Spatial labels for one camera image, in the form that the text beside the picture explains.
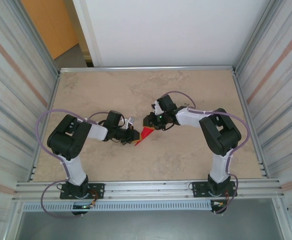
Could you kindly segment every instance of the corrugated metal wall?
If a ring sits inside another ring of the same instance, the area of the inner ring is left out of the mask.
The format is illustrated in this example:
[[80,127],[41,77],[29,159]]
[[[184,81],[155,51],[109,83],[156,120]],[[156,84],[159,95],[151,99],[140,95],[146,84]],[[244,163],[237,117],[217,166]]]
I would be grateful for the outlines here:
[[270,175],[280,179],[292,216],[292,0],[281,1],[237,70]]
[[0,234],[16,183],[26,181],[32,167],[35,123],[58,77],[17,6],[0,0]]

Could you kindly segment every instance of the red object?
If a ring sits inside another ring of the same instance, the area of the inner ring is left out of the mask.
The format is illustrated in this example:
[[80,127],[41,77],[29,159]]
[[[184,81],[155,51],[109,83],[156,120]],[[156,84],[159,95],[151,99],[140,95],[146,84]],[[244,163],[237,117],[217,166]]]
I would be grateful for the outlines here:
[[141,140],[137,141],[135,146],[138,145],[143,139],[145,139],[146,137],[148,137],[155,129],[153,128],[149,128],[144,126],[144,129],[141,132]]

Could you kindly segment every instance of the black mounting plate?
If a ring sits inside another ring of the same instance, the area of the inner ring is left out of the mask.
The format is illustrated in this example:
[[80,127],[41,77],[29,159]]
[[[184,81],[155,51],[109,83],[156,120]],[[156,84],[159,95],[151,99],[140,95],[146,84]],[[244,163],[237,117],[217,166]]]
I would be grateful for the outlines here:
[[[208,187],[207,181],[194,181],[191,183],[192,185],[192,192],[194,194],[194,198],[208,198],[208,197],[226,197],[225,193],[223,192],[221,195],[215,196],[213,195]],[[230,181],[225,191],[228,191],[230,197],[232,197],[235,193],[236,184],[234,181]]]
[[[61,187],[61,192],[60,192],[60,199],[94,199],[91,193],[87,193],[86,197],[84,198],[77,198],[76,196],[73,196],[73,195],[67,195],[65,191],[66,184],[64,183],[61,185],[62,187]],[[93,189],[98,193],[98,199],[104,198],[104,193],[105,193],[104,183],[88,183],[88,191],[90,189]]]

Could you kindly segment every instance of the floor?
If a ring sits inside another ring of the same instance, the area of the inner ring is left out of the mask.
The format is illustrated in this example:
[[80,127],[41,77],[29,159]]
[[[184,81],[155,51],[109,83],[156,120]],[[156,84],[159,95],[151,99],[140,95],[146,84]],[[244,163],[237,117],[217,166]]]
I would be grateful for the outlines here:
[[97,211],[64,220],[23,213],[18,240],[282,240],[271,199],[234,200],[223,216],[206,210]]
[[61,68],[86,68],[84,55],[79,44],[73,46],[68,51],[55,59],[59,69]]
[[[61,75],[54,109],[67,109],[88,117],[100,111],[116,110],[126,118],[134,116],[135,129],[142,130],[143,118],[151,104],[164,93],[178,90],[189,94],[197,109],[227,112],[244,119],[231,71],[116,71],[65,72]],[[182,95],[172,94],[177,106],[189,105]],[[44,143],[65,116],[50,116]],[[101,121],[104,114],[93,119]],[[245,128],[235,122],[246,137]],[[206,179],[212,165],[212,153],[202,131],[190,126],[175,126],[155,131],[138,146],[112,141],[87,139],[80,153],[83,168],[91,181],[159,181]],[[252,142],[234,157],[230,171],[239,178],[260,178],[261,173]],[[34,181],[65,179],[59,161],[41,152]]]

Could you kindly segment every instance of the beige stone surface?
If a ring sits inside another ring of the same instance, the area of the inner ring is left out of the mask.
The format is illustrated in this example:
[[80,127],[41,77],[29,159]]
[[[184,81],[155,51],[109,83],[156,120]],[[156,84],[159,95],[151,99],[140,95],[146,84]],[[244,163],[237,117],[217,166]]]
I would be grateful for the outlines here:
[[[135,129],[141,132],[144,116],[152,111],[151,104],[172,90],[189,94],[199,110],[224,108],[244,118],[231,72],[227,70],[63,73],[53,108],[67,109],[83,117],[116,110],[125,118],[134,116]],[[182,95],[170,96],[177,106],[191,104]],[[64,115],[51,115],[44,143]],[[105,117],[97,115],[94,120]],[[236,120],[235,123],[244,139],[244,126]],[[212,153],[201,129],[175,126],[168,131],[154,131],[138,146],[87,139],[81,160],[91,181],[190,180],[207,178]],[[251,141],[235,153],[230,170],[239,178],[261,177]],[[59,161],[42,151],[34,181],[50,182],[65,177]]]

